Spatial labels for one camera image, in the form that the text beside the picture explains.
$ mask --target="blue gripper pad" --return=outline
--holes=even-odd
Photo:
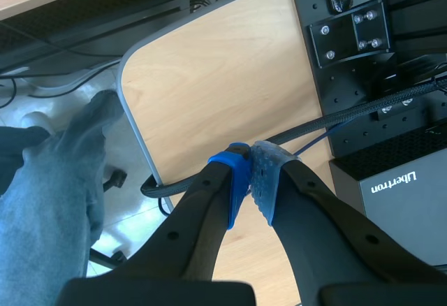
[[[258,141],[251,147],[253,173],[251,175],[251,195],[261,213],[272,225],[274,207],[277,200],[279,173],[288,161],[300,160],[282,147]]]
[[[229,152],[229,149],[227,149],[208,159],[208,163],[217,161],[233,169],[228,230],[234,226],[242,201],[248,194],[252,168],[250,146],[245,143],[231,143],[229,148],[231,147],[234,152]],[[247,158],[243,157],[243,151],[248,152]]]

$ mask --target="mesh grille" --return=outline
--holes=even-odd
[[[49,38],[93,18],[101,18],[113,11],[144,3],[146,0],[58,0],[4,22],[36,38]],[[33,42],[0,25],[0,53]]]
[[[335,163],[362,180],[447,147],[447,124],[421,128],[335,159]]]

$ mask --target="white sneaker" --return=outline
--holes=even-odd
[[[29,128],[31,126],[40,126],[44,128],[50,135],[54,135],[56,131],[54,130],[50,118],[42,112],[30,112],[22,117],[20,122],[22,128]]]

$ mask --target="bolt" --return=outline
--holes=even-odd
[[[325,25],[324,27],[321,28],[320,33],[322,35],[327,35],[327,34],[329,34],[329,31],[330,31],[329,27],[327,25]]]
[[[365,49],[367,46],[368,46],[368,43],[366,43],[365,41],[360,41],[360,42],[358,42],[358,48],[359,48],[360,50]]]
[[[371,21],[377,17],[377,13],[374,10],[369,10],[366,12],[365,17],[367,20]]]
[[[373,48],[378,48],[380,45],[382,45],[382,41],[378,38],[375,38],[371,41],[371,46]]]
[[[387,112],[389,112],[393,107],[391,105],[389,105],[388,107],[382,108],[382,113],[386,114]]]
[[[335,58],[335,52],[334,51],[327,51],[326,52],[326,58],[328,58],[329,60],[334,59]]]
[[[402,102],[402,105],[409,105],[412,101],[413,101],[413,99],[404,100]]]
[[[362,15],[354,15],[354,22],[356,24],[363,22],[363,16]]]

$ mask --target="black braided cable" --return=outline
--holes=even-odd
[[[274,144],[281,145],[319,129],[328,128],[336,124],[355,119],[356,117],[368,115],[390,105],[395,105],[396,103],[413,99],[427,93],[435,92],[446,87],[447,77],[432,79],[428,82],[420,83],[400,92],[385,96],[381,99],[364,103],[362,105],[356,105],[346,110],[341,110],[339,112],[334,112],[333,114],[319,117],[318,119],[313,119],[312,121],[306,122],[282,133],[278,133],[267,140]],[[169,185],[161,185],[159,187],[148,186],[146,184],[141,187],[141,192],[150,198],[165,198],[172,196],[174,194],[185,192],[189,185],[191,185],[194,181],[195,176],[196,175],[192,175],[191,177],[180,180],[179,182]]]

